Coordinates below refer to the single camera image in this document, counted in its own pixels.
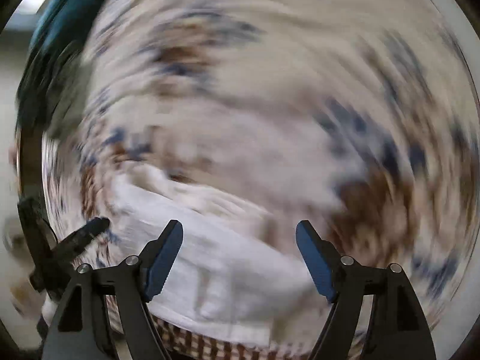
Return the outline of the white pants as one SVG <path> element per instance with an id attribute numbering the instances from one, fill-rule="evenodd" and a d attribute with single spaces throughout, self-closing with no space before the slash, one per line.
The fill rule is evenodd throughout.
<path id="1" fill-rule="evenodd" d="M 151 314 L 191 332 L 307 352 L 329 306 L 305 264 L 266 244 L 264 208 L 205 185 L 182 184 L 134 164 L 112 178 L 108 204 L 120 252 L 136 254 L 172 220 L 183 242 Z"/>

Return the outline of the dark teal folded garment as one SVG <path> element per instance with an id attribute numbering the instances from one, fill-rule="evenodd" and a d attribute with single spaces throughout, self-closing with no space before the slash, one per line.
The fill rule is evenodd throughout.
<path id="1" fill-rule="evenodd" d="M 49 1 L 17 89 L 18 128 L 46 130 L 60 102 L 75 94 L 80 56 L 104 1 Z"/>

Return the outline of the floral fleece blanket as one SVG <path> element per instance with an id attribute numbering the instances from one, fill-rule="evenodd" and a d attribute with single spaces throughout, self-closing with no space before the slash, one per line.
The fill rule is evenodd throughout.
<path id="1" fill-rule="evenodd" d="M 264 208 L 295 255 L 299 221 L 359 263 L 406 270 L 435 328 L 479 233 L 479 113 L 460 45 L 430 0 L 106 0 L 75 94 L 44 141 L 49 221 L 64 238 L 146 164 Z M 113 228 L 81 261 L 118 264 Z M 152 314 L 195 359 L 300 359 Z"/>

